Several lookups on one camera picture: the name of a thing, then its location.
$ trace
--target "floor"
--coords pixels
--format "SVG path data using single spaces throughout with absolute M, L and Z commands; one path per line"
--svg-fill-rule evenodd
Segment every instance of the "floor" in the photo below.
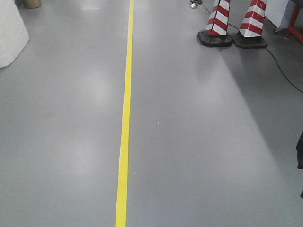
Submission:
M 249 2 L 232 1 L 231 24 Z M 0 227 L 112 227 L 129 0 L 19 10 L 31 41 L 0 69 Z M 208 17 L 135 0 L 127 226 L 301 227 L 303 95 L 266 50 L 201 46 Z M 303 89 L 303 46 L 273 30 Z

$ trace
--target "cone base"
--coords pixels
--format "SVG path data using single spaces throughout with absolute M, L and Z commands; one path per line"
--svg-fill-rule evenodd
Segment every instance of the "cone base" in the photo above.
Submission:
M 232 37 L 229 34 L 214 37 L 210 36 L 207 31 L 203 30 L 198 32 L 198 39 L 202 45 L 208 47 L 222 47 L 232 45 Z
M 257 49 L 257 48 L 267 47 L 267 42 L 262 37 L 259 43 L 244 43 L 237 33 L 233 33 L 232 37 L 233 37 L 233 42 L 237 47 L 241 47 L 244 49 Z

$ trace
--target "electrical cord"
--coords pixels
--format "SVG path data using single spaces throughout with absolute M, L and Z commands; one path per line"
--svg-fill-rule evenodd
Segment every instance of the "electrical cord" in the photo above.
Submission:
M 208 8 L 205 5 L 201 4 L 201 6 L 203 6 L 209 14 L 211 14 L 211 12 L 208 10 Z
M 282 73 L 282 75 L 285 77 L 285 79 L 288 81 L 288 83 L 290 83 L 291 86 L 293 86 L 295 89 L 297 89 L 299 92 L 301 92 L 303 94 L 303 91 L 300 90 L 298 87 L 296 87 L 290 80 L 289 78 L 284 74 L 283 70 L 281 69 L 278 61 L 276 60 L 275 56 L 273 55 L 273 53 L 268 49 L 268 48 L 265 48 L 267 50 L 268 53 L 270 53 L 270 55 L 273 57 L 273 59 L 275 60 L 276 62 L 276 65 L 278 66 L 280 72 Z
M 207 9 L 207 7 L 206 7 L 205 5 L 201 4 L 201 6 L 204 6 L 204 8 L 205 8 L 205 9 L 207 10 L 207 12 L 210 14 L 210 11 Z M 234 26 L 234 25 L 232 25 L 232 24 L 230 24 L 230 23 L 228 23 L 228 25 L 230 25 L 230 26 L 236 28 L 237 30 L 239 29 L 239 28 L 237 28 L 236 26 Z M 276 62 L 276 65 L 278 66 L 280 72 L 281 72 L 282 75 L 285 77 L 285 79 L 288 81 L 288 83 L 289 83 L 291 86 L 293 86 L 295 89 L 297 89 L 299 92 L 301 92 L 301 93 L 303 94 L 303 91 L 300 90 L 298 87 L 296 87 L 296 85 L 294 85 L 294 84 L 290 81 L 290 79 L 285 75 L 285 73 L 284 73 L 283 70 L 281 69 L 281 67 L 280 67 L 280 65 L 279 65 L 279 63 L 278 63 L 276 57 L 273 55 L 273 53 L 272 53 L 268 48 L 265 48 L 265 49 L 266 49 L 267 52 L 270 53 L 270 55 L 273 57 L 273 59 L 274 59 L 274 61 Z

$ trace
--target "red and white striped cone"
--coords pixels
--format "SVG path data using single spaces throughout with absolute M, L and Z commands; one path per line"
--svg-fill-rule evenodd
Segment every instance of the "red and white striped cone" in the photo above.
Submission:
M 242 48 L 265 48 L 262 38 L 266 0 L 252 0 L 238 33 L 232 34 L 236 46 Z
M 201 44 L 208 47 L 230 46 L 232 37 L 227 33 L 231 0 L 215 0 L 206 30 L 198 32 Z

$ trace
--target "yellow floor line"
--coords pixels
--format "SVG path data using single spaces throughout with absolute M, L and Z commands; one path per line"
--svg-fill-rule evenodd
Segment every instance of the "yellow floor line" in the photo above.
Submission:
M 125 72 L 125 91 L 123 103 L 123 119 L 121 134 L 121 149 L 119 163 L 119 178 L 117 191 L 116 227 L 126 227 L 127 214 L 127 187 L 128 187 L 128 152 L 129 152 L 129 127 L 131 116 L 131 85 L 133 63 L 133 26 L 134 26 L 134 0 L 130 1 L 128 42 Z

